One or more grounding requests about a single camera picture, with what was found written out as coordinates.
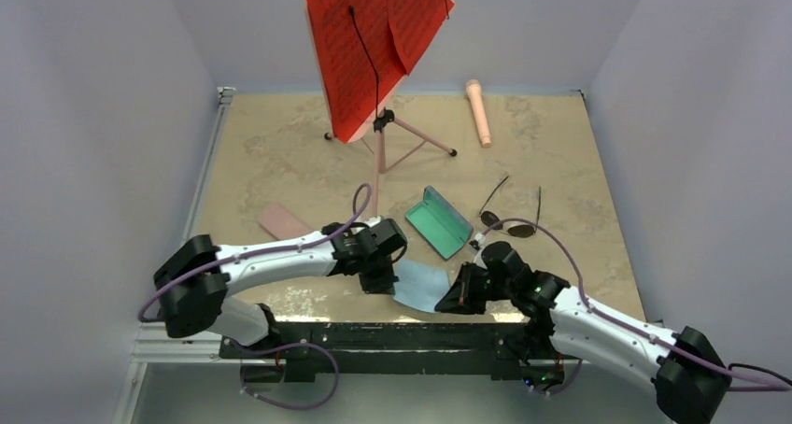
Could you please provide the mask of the pink glasses case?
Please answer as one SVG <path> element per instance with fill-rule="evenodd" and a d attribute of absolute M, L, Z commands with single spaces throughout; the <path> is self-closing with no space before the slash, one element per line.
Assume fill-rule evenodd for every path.
<path fill-rule="evenodd" d="M 256 215 L 258 224 L 277 240 L 289 240 L 314 231 L 280 203 L 270 203 Z"/>

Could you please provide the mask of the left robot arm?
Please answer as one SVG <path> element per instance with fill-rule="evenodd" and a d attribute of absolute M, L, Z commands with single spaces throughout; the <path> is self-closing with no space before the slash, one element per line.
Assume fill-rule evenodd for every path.
<path fill-rule="evenodd" d="M 300 277 L 356 276 L 367 294 L 391 294 L 394 264 L 407 239 L 393 219 L 331 223 L 319 231 L 252 246 L 216 245 L 207 234 L 184 243 L 154 274 L 159 319 L 172 339 L 213 332 L 231 337 L 254 357 L 278 345 L 265 304 L 236 294 Z"/>

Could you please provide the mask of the blue glasses case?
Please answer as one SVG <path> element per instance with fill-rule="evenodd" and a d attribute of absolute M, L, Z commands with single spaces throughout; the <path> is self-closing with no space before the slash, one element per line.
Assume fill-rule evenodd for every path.
<path fill-rule="evenodd" d="M 444 260 L 450 260 L 469 241 L 474 226 L 433 186 L 423 190 L 422 200 L 405 218 Z"/>

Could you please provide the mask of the black sunglasses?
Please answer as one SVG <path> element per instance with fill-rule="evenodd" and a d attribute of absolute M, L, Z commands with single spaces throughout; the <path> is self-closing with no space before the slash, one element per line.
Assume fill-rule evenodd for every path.
<path fill-rule="evenodd" d="M 495 194 L 499 191 L 499 189 L 506 183 L 506 181 L 510 178 L 509 175 L 503 177 L 498 184 L 493 188 L 493 190 L 488 195 L 485 202 L 481 205 L 478 210 L 477 216 L 479 217 L 480 221 L 483 225 L 485 225 L 488 229 L 491 228 L 494 231 L 499 233 L 503 233 L 515 238 L 520 239 L 528 239 L 536 235 L 537 227 L 542 212 L 542 202 L 543 202 L 543 189 L 541 186 L 537 188 L 536 192 L 536 200 L 537 206 L 535 211 L 535 217 L 532 224 L 529 224 L 525 221 L 503 221 L 497 214 L 492 212 L 491 210 L 487 209 L 489 202 L 495 196 Z"/>

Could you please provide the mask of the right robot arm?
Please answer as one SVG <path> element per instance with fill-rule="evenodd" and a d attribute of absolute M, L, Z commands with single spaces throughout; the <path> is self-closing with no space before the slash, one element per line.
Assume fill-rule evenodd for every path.
<path fill-rule="evenodd" d="M 675 332 L 642 322 L 589 297 L 551 273 L 533 270 L 507 242 L 496 242 L 465 262 L 435 311 L 481 315 L 508 301 L 528 318 L 527 349 L 552 350 L 587 360 L 654 392 L 660 411 L 675 423 L 709 423 L 730 378 L 708 338 L 686 326 Z"/>

